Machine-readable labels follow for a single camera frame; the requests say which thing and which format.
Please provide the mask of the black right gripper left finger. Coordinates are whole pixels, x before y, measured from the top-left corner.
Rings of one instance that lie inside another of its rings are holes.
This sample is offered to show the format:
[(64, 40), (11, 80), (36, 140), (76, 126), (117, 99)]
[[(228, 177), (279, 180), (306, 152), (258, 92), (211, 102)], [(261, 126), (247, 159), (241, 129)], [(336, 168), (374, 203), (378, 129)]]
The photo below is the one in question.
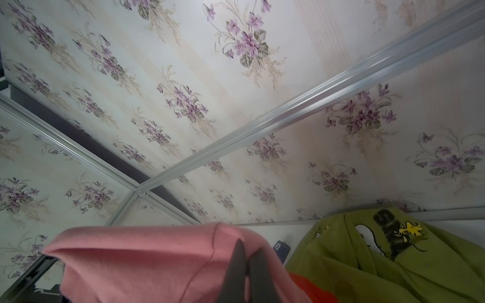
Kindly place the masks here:
[(246, 302), (247, 257), (242, 240), (236, 241), (216, 303)]

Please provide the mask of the pink cloth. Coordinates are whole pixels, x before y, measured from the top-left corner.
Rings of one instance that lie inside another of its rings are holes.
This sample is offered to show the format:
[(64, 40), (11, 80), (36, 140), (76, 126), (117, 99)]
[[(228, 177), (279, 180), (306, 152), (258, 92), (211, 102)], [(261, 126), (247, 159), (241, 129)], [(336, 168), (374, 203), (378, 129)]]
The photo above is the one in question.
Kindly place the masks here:
[(64, 263), (60, 289), (73, 302), (215, 302), (237, 241), (265, 253), (282, 302), (309, 302), (263, 237), (224, 223), (77, 227), (43, 252)]

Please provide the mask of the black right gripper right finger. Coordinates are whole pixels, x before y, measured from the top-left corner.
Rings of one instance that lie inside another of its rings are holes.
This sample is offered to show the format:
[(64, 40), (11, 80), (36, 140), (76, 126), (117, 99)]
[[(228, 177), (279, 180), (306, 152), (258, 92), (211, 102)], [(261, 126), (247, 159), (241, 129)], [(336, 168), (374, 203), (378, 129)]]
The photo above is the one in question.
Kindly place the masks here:
[(251, 303), (281, 303), (264, 250), (251, 255), (248, 263)]

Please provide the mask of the green printed cloth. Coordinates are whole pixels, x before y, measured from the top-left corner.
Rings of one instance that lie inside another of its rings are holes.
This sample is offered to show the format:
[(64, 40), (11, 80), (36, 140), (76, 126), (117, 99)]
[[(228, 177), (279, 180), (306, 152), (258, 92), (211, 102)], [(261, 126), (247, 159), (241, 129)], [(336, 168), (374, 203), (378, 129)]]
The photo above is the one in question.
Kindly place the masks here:
[(483, 302), (484, 250), (397, 208), (318, 221), (286, 265), (340, 302)]

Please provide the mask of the red cloth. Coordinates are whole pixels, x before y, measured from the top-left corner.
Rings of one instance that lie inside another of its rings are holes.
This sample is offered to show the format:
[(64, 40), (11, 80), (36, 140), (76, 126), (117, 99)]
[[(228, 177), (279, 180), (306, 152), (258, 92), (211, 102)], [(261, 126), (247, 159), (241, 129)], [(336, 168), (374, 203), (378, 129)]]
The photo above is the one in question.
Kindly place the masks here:
[(289, 272), (289, 276), (313, 303), (339, 303), (331, 292), (322, 290), (306, 277), (291, 272)]

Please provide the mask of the aluminium frame profile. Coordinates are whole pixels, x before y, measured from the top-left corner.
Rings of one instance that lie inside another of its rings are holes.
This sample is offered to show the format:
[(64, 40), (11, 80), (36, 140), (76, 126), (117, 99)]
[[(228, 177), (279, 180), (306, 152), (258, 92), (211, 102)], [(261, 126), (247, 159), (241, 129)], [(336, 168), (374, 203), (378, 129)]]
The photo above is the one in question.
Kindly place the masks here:
[(484, 218), (483, 1), (2, 1), (1, 292), (66, 229)]

